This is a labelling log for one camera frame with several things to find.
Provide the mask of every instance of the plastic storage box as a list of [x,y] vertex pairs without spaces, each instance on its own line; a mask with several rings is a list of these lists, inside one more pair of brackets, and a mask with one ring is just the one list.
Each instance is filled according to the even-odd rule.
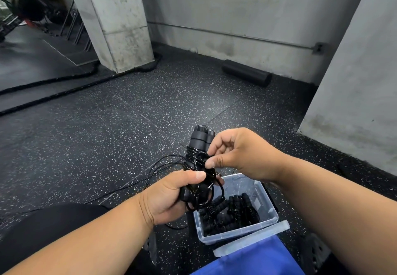
[[[260,221],[258,224],[205,237],[203,236],[204,229],[201,216],[197,211],[195,211],[193,214],[196,223],[197,235],[198,239],[202,243],[211,245],[220,242],[221,240],[227,240],[255,232],[278,222],[278,214],[261,182],[252,180],[243,174],[231,174],[229,176],[224,176],[223,179],[225,180],[225,198],[228,199],[230,196],[234,196],[236,194],[241,195],[245,192],[258,212]],[[214,198],[220,195],[221,188],[215,186]]]

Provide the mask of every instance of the black pants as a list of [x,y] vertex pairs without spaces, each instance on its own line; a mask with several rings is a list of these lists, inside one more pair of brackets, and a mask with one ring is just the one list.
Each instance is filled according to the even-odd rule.
[[[0,274],[107,211],[109,209],[104,206],[67,204],[46,208],[26,217],[0,242]],[[126,274],[160,273],[151,262],[149,253],[141,250]]]

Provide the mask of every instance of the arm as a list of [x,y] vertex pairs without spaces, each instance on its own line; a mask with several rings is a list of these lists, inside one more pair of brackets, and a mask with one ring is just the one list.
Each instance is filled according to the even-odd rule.
[[394,274],[397,202],[307,161],[288,156],[254,132],[219,133],[206,167],[234,167],[275,183],[308,226],[353,273]]
[[5,274],[124,274],[153,226],[186,212],[185,203],[177,201],[179,188],[202,182],[205,177],[205,172],[173,172]]

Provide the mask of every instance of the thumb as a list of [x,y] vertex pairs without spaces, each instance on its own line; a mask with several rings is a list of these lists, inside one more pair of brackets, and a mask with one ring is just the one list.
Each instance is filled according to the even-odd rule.
[[211,169],[215,167],[223,168],[223,167],[234,167],[235,165],[235,157],[234,152],[228,152],[221,155],[216,155],[208,158],[205,163],[206,169]]
[[175,171],[164,177],[165,184],[170,189],[178,189],[188,184],[201,183],[206,178],[204,171]]

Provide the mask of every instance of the left hand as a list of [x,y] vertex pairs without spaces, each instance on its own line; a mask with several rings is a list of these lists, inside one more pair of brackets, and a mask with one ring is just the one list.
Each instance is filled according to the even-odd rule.
[[[146,222],[151,225],[166,224],[181,217],[186,203],[178,199],[179,189],[188,184],[198,184],[206,177],[204,171],[175,171],[138,194]],[[223,185],[224,180],[218,177]]]

